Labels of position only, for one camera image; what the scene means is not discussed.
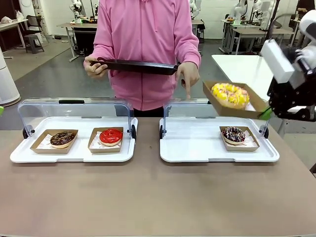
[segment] white wall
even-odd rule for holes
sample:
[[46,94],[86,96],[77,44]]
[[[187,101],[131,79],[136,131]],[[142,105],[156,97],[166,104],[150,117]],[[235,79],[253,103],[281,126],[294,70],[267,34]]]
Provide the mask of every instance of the white wall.
[[[279,12],[277,15],[283,13],[293,13],[298,0],[281,0],[279,5]],[[232,7],[238,3],[238,0],[203,0],[201,5],[201,12],[197,18],[205,22],[204,37],[207,39],[220,39],[223,34],[223,22],[226,14],[229,14]],[[248,0],[248,12],[250,16],[253,0]],[[288,27],[290,17],[284,17],[279,22]]]
[[[92,16],[90,0],[82,0],[86,15]],[[71,22],[75,19],[74,14],[69,9],[72,4],[71,0],[40,0],[44,18],[46,20],[47,29],[53,35],[66,35],[64,28],[59,28],[57,25]]]
[[[281,0],[279,12],[294,13],[298,0]],[[90,0],[82,0],[87,16],[92,15]],[[204,37],[207,39],[220,39],[223,33],[223,22],[225,15],[230,13],[232,7],[238,0],[202,0],[201,12],[197,19],[202,19],[205,22]],[[70,11],[69,6],[71,0],[40,0],[44,17],[47,23],[48,31],[54,35],[65,35],[65,29],[57,27],[57,25],[65,22],[71,22],[74,19],[74,14]],[[253,0],[248,0],[248,16],[250,15]],[[288,27],[289,17],[284,17],[279,22],[285,27]]]

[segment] table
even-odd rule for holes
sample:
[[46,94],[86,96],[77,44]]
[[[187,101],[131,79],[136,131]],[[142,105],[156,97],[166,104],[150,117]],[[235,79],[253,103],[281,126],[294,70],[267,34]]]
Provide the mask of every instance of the table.
[[316,179],[270,128],[280,160],[171,164],[157,118],[140,118],[126,163],[13,164],[21,131],[0,132],[6,236],[298,236],[316,233]]
[[73,46],[72,40],[70,38],[68,28],[94,28],[94,29],[96,29],[97,26],[98,26],[98,24],[95,24],[95,23],[75,23],[75,24],[73,24],[73,23],[64,23],[64,24],[61,24],[61,25],[57,26],[57,27],[61,27],[61,28],[65,28],[66,29],[68,42],[70,44],[70,50],[71,50],[71,53],[73,55],[73,57],[71,59],[69,59],[69,62],[72,62],[75,59],[77,59],[79,57],[79,55],[75,54],[74,46]]
[[19,23],[24,22],[26,28],[28,28],[28,26],[26,24],[27,21],[28,21],[27,19],[24,19],[24,20],[21,20],[21,21],[14,20],[12,23],[6,23],[6,24],[1,24],[0,23],[0,32],[8,30],[8,29],[11,29],[11,28],[14,28],[14,27],[17,27],[18,28],[18,32],[19,32],[19,36],[20,36],[20,39],[21,39],[21,43],[23,45],[23,48],[25,48],[25,43],[24,43],[24,39],[23,39],[21,30],[20,30],[20,27],[19,27]]
[[[273,73],[263,57],[257,55],[212,55],[212,58],[231,82],[246,83],[263,100],[267,95]],[[289,112],[296,113],[304,106],[296,106]],[[288,120],[283,119],[278,134],[283,137]]]
[[[238,49],[241,38],[252,38],[252,42],[250,44],[250,48],[252,48],[256,38],[263,38],[267,35],[267,32],[261,31],[258,28],[236,28],[233,29],[233,31],[239,33],[235,55],[238,55]],[[285,29],[273,29],[272,37],[278,37],[279,35],[281,35],[281,40],[279,43],[281,45],[284,35],[293,34],[294,32]]]
[[[198,20],[198,19],[193,19],[192,20],[192,25],[195,26],[195,35],[197,35],[198,25],[200,25],[200,24],[204,24],[204,23],[201,20]],[[72,44],[68,28],[94,28],[94,29],[97,29],[97,26],[98,26],[98,24],[94,24],[94,23],[93,24],[92,23],[75,23],[75,24],[73,24],[73,23],[64,23],[64,24],[61,24],[61,25],[57,26],[57,27],[61,27],[61,28],[65,28],[66,29],[68,41],[69,41],[69,44],[70,44],[71,53],[73,55],[73,57],[71,59],[69,59],[69,62],[72,62],[75,59],[77,59],[79,57],[79,55],[75,54],[74,46]]]
[[235,36],[236,32],[233,31],[233,29],[236,28],[259,28],[260,26],[255,26],[251,24],[246,25],[234,25],[233,22],[227,21],[227,20],[221,20],[221,22],[224,22],[224,33],[222,37],[222,46],[218,49],[222,51],[223,53],[231,54],[234,49],[234,42],[235,42]]
[[293,38],[292,38],[292,40],[291,40],[291,44],[290,44],[290,46],[292,47],[292,46],[293,46],[293,43],[294,43],[294,41],[295,41],[295,39],[296,39],[297,33],[298,33],[298,31],[299,31],[299,25],[300,25],[301,20],[300,20],[300,19],[293,19],[293,20],[291,20],[291,21],[294,21],[294,22],[295,22],[294,36],[293,36]]

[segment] pink hoodie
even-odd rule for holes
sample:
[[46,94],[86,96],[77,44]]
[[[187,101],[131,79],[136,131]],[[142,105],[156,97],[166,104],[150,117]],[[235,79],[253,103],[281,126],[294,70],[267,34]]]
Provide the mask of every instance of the pink hoodie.
[[[100,0],[91,56],[164,64],[194,62],[198,39],[192,33],[188,0]],[[109,71],[115,96],[137,110],[152,110],[172,98],[175,75]]]

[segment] clear plastic cover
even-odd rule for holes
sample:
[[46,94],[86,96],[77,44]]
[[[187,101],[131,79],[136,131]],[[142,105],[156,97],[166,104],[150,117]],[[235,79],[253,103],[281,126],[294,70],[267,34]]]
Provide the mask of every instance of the clear plastic cover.
[[28,136],[32,136],[36,126],[49,117],[126,117],[131,133],[131,109],[125,100],[113,98],[31,98],[18,106]]
[[215,118],[218,113],[208,99],[174,99],[164,106],[163,135],[166,133],[168,117],[178,118]]

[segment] donut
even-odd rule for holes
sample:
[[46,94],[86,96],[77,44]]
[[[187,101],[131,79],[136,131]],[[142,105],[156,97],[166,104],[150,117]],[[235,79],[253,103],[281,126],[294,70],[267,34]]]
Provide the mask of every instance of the donut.
[[227,127],[222,131],[224,140],[232,145],[240,145],[245,142],[246,135],[238,127]]
[[245,89],[228,83],[217,83],[212,87],[212,94],[222,106],[244,109],[249,101],[249,94]]
[[101,132],[99,140],[108,147],[117,145],[123,138],[123,133],[115,128],[111,128]]
[[70,145],[70,142],[74,140],[75,136],[73,132],[59,132],[50,138],[50,143],[54,148],[66,148]]

